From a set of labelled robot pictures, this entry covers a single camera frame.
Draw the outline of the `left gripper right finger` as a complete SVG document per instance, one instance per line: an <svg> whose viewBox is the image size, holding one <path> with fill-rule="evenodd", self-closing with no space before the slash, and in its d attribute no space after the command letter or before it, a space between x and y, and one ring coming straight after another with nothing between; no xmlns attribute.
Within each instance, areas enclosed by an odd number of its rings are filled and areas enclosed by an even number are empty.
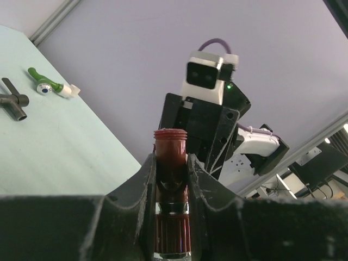
<svg viewBox="0 0 348 261"><path fill-rule="evenodd" d="M347 202L248 200L188 156L193 260L347 260Z"/></svg>

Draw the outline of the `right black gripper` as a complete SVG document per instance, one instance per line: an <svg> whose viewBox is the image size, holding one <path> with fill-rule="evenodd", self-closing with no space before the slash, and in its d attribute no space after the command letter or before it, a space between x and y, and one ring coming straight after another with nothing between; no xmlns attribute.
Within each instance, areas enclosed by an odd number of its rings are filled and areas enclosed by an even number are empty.
<svg viewBox="0 0 348 261"><path fill-rule="evenodd" d="M239 120L237 110L222 105L167 93L158 129L180 128L187 132L187 153L204 163L214 177L220 175L231 138Z"/></svg>

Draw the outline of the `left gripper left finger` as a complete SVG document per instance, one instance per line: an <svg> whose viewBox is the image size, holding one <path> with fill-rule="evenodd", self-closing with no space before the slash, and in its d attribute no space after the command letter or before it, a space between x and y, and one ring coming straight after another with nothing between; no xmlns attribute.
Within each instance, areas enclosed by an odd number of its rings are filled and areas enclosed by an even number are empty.
<svg viewBox="0 0 348 261"><path fill-rule="evenodd" d="M153 260L156 158L107 195L1 197L1 260Z"/></svg>

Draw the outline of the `dark red brass faucet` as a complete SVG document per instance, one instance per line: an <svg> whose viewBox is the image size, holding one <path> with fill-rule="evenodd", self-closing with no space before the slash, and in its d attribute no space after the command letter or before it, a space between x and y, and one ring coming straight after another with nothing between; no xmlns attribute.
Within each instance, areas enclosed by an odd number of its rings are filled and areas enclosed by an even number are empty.
<svg viewBox="0 0 348 261"><path fill-rule="evenodd" d="M186 258L191 252L186 141L182 129L154 132L156 156L155 247L158 259Z"/></svg>

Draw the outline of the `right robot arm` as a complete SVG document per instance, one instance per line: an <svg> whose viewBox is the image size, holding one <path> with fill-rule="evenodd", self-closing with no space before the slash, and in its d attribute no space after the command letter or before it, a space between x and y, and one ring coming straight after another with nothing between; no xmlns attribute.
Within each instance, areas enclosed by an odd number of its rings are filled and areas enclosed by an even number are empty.
<svg viewBox="0 0 348 261"><path fill-rule="evenodd" d="M180 95L166 94L159 128L185 130L187 152L214 178L219 178L224 162L235 154L245 155L252 174L262 176L276 167L289 147L267 125L239 124L250 107L231 80L218 80L213 89L183 82Z"/></svg>

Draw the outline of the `green faucet with elbow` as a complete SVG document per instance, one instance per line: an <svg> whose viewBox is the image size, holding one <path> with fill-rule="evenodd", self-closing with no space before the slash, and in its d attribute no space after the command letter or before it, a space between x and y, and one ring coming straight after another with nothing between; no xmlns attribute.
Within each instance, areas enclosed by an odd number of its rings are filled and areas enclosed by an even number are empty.
<svg viewBox="0 0 348 261"><path fill-rule="evenodd" d="M56 83L46 76L39 74L33 67L28 69L28 73L36 81L36 92L43 96L54 92L63 98L71 99L77 97L80 93L80 88L77 86Z"/></svg>

